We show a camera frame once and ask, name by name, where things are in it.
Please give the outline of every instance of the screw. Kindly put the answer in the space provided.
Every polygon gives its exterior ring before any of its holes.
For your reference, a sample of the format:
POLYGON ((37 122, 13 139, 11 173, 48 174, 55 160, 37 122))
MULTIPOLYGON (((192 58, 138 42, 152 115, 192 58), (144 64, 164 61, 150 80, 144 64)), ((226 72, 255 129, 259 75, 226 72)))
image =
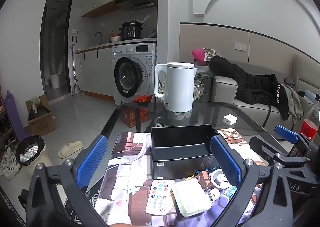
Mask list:
POLYGON ((282 164, 280 164, 280 163, 275 163, 275 166, 276 166, 276 168, 278 168, 278 169, 281 169, 282 168, 282 164))
POLYGON ((44 163, 38 163, 36 168, 37 169, 42 169, 44 167, 44 163))
POLYGON ((246 163, 248 166, 252 166, 254 162, 253 162, 252 159, 249 158, 249 159, 246 159, 246 160, 245 160, 245 163, 246 163))
POLYGON ((73 163, 74 163, 73 159, 67 159, 67 160, 65 161, 65 164, 66 164, 67 166, 71 166, 71 165, 73 165, 73 163))

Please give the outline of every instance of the countertop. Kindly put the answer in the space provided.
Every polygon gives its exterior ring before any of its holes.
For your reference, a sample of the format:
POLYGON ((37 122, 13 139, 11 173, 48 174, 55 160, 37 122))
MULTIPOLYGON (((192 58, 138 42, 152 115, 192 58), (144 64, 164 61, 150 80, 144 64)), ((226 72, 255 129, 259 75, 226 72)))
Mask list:
POLYGON ((80 54, 80 53, 85 53, 85 52, 90 52, 90 51, 95 51, 95 50, 100 50, 100 49, 105 49, 105 48, 111 48, 114 45, 123 45, 123 44, 132 44, 132 43, 143 43, 143 42, 152 42, 152 41, 157 41, 157 38, 140 38, 140 39, 133 39, 133 40, 124 40, 124 41, 119 41, 119 42, 114 42, 114 43, 107 43, 107 44, 100 44, 100 45, 95 45, 91 46, 88 48, 84 49, 78 49, 75 50, 75 54, 80 54))

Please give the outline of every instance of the black box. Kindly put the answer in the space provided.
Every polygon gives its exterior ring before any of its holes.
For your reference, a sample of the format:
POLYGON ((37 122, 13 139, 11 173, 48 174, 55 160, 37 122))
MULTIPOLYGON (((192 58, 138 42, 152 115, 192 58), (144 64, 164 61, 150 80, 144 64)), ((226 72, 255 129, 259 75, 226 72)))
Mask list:
POLYGON ((212 125, 152 128, 153 179, 187 178, 219 167, 210 150, 211 138, 219 133, 212 125))

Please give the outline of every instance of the doorway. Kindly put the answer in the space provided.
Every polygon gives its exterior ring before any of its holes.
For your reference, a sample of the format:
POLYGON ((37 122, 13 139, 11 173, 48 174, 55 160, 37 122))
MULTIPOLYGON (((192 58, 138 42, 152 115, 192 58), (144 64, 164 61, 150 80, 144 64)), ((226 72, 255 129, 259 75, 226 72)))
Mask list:
POLYGON ((49 101, 71 92, 68 31, 72 0, 47 0, 40 32, 40 68, 49 101))

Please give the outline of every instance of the black pressure cooker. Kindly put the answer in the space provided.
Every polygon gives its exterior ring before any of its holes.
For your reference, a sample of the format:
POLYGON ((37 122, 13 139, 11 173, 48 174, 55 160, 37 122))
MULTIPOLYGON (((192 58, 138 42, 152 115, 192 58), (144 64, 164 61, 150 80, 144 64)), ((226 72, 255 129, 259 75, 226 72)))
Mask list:
POLYGON ((141 23, 136 21, 123 23, 120 28, 122 40, 140 39, 142 29, 141 23))

